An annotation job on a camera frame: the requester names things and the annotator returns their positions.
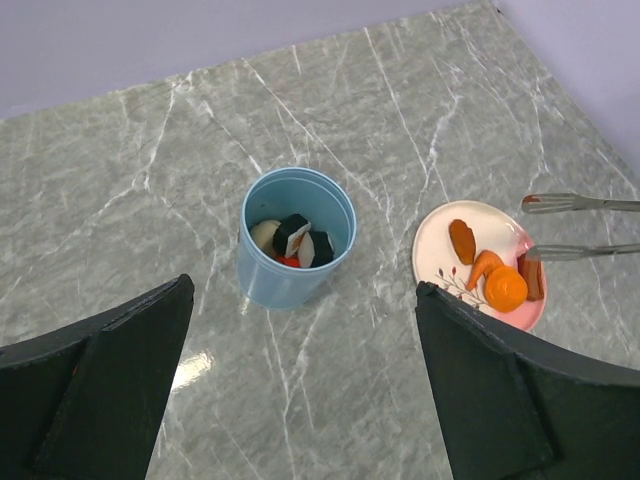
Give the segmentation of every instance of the metal tongs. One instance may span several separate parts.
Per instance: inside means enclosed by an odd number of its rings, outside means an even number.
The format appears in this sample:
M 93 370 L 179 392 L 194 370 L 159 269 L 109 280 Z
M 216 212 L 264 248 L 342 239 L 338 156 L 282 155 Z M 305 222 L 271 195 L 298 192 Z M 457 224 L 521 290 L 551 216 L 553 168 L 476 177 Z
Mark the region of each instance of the metal tongs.
M 541 193 L 522 199 L 522 211 L 530 214 L 576 212 L 581 210 L 617 210 L 640 212 L 640 202 L 583 197 L 575 193 Z M 587 247 L 580 245 L 536 245 L 527 251 L 534 260 L 581 260 L 589 257 L 640 253 L 640 244 Z

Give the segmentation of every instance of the pink plate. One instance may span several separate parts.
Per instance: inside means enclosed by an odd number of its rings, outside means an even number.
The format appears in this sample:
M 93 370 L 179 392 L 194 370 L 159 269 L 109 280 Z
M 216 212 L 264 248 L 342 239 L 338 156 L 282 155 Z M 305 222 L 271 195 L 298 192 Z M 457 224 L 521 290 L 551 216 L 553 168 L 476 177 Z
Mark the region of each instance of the pink plate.
M 521 330 L 529 331 L 540 319 L 546 302 L 547 279 L 542 270 L 545 298 L 526 301 L 510 313 L 499 313 L 485 301 L 484 279 L 478 288 L 465 289 L 471 266 L 460 263 L 449 238 L 449 224 L 459 218 L 476 238 L 476 252 L 493 250 L 505 265 L 517 268 L 517 259 L 533 246 L 533 241 L 511 217 L 497 208 L 480 202 L 460 200 L 436 208 L 425 218 L 413 242 L 413 273 L 417 282 L 433 282 L 469 305 Z

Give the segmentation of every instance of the background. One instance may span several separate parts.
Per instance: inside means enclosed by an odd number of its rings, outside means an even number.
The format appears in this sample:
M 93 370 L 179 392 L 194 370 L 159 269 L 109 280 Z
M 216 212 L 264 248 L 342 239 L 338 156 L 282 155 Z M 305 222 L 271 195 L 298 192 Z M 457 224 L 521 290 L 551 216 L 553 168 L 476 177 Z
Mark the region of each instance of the background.
M 0 119 L 461 3 L 0 0 Z M 640 173 L 640 2 L 493 3 Z

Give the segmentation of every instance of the marble countertop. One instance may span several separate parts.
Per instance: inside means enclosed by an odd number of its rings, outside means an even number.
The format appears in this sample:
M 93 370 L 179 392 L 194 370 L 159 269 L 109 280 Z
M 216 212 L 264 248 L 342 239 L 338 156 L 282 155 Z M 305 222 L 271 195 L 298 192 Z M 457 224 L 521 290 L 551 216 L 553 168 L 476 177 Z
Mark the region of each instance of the marble countertop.
M 637 179 L 489 3 L 425 14 L 0 123 L 0 344 L 196 284 L 149 479 L 451 478 L 411 244 L 474 199 L 538 242 L 637 242 L 632 214 L 524 217 L 527 192 Z M 235 278 L 245 191 L 302 165 L 349 192 L 352 256 L 292 313 Z M 534 334 L 640 368 L 640 257 L 550 264 Z

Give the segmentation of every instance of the blue bucket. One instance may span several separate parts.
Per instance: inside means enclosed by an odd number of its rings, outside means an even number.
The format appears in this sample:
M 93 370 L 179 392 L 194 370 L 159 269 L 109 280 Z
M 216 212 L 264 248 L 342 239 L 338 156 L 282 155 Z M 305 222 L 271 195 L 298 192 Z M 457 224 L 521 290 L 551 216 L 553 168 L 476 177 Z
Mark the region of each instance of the blue bucket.
M 251 228 L 263 220 L 299 213 L 313 230 L 327 232 L 334 260 L 316 268 L 293 268 L 267 256 L 251 239 Z M 237 272 L 240 287 L 254 303 L 271 310 L 301 306 L 347 257 L 356 239 L 356 214 L 336 182 L 308 168 L 281 168 L 267 173 L 247 192 L 242 204 Z

